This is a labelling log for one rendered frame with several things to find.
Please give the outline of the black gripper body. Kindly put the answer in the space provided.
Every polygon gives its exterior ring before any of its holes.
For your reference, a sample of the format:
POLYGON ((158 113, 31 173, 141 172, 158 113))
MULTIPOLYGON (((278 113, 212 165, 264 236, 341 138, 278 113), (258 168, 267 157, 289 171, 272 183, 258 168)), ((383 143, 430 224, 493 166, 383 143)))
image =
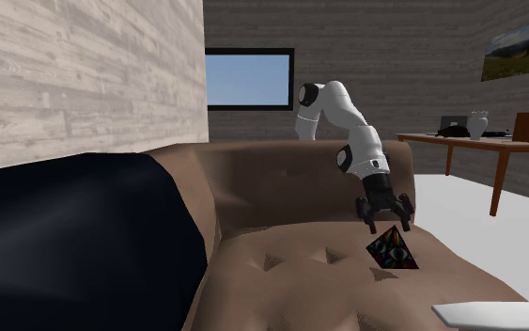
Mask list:
POLYGON ((385 173, 367 176, 363 179, 366 199, 380 210, 393 210, 395 194, 390 177, 385 173))

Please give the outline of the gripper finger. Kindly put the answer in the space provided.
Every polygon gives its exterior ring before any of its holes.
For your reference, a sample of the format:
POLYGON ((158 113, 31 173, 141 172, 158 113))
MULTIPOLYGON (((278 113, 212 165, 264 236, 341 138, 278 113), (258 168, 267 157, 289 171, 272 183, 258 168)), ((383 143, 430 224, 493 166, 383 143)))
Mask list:
POLYGON ((374 216, 379 210, 365 197, 357 197, 355 204, 357 216, 368 225, 371 234, 376 234, 377 230, 374 222, 374 216))
POLYGON ((404 231, 410 231, 411 216, 414 214, 414 207, 407 194, 401 194, 395 198, 394 213, 399 216, 404 231))

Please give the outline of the colourful eye-patterned pyramid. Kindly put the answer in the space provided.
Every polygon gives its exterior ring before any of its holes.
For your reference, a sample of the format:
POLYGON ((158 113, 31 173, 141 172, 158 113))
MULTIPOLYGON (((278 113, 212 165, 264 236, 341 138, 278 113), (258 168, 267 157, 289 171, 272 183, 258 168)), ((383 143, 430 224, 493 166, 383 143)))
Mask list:
POLYGON ((367 252, 382 269, 418 269, 396 226, 390 227, 366 247, 367 252))

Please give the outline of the brown tufted sofa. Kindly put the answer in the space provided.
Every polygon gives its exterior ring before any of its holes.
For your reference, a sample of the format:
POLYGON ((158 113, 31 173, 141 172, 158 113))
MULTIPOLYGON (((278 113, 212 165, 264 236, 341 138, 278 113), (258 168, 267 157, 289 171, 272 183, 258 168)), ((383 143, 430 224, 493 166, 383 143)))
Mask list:
POLYGON ((368 245, 398 217, 355 211, 362 182, 339 140, 176 144, 151 156, 201 232, 207 272, 183 331, 446 331, 439 304, 517 302, 500 279, 412 227, 413 270, 383 270, 368 245))

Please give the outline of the wooden table with items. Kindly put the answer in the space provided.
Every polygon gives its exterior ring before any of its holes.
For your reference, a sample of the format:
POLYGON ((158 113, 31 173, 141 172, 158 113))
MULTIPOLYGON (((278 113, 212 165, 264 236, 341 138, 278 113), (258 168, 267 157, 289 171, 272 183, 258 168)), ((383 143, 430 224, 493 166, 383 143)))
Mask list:
POLYGON ((416 141, 447 146, 444 174, 450 175, 454 147, 472 150, 490 150, 498 153, 495 179, 490 203, 490 216, 497 214, 503 189, 509 157, 512 153, 529 153, 529 112, 518 113, 515 120, 512 140, 481 137, 472 140, 469 137, 436 137, 428 134, 397 134, 399 141, 416 141))

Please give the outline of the white flat slab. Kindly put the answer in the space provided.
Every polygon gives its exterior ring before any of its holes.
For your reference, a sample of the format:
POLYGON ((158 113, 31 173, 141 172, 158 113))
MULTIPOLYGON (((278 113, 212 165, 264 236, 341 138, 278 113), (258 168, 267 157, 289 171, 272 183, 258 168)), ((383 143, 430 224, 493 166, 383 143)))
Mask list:
POLYGON ((529 302, 464 302, 431 310, 445 326, 459 331, 529 331, 529 302))

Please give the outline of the black-framed window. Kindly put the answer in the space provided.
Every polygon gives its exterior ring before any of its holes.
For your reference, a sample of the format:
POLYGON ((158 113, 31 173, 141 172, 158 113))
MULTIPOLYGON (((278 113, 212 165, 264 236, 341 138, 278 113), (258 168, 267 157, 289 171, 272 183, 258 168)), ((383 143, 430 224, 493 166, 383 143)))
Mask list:
POLYGON ((292 48, 210 47, 205 50, 210 111, 291 111, 292 48))

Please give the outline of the dark blue cushion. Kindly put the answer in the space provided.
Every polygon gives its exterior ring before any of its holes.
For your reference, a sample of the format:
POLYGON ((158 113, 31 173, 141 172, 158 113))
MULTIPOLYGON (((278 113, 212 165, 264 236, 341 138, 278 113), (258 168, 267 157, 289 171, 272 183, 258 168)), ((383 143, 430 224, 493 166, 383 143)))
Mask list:
POLYGON ((206 268, 178 187, 146 154, 0 168, 0 331, 181 331, 206 268))

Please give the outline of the landscape wall picture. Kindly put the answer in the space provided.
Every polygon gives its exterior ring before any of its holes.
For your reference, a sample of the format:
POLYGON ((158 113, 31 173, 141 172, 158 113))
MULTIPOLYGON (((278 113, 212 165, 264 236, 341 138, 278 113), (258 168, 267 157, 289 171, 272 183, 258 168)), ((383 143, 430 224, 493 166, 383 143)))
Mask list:
POLYGON ((481 81, 529 73, 529 24, 489 39, 481 81))

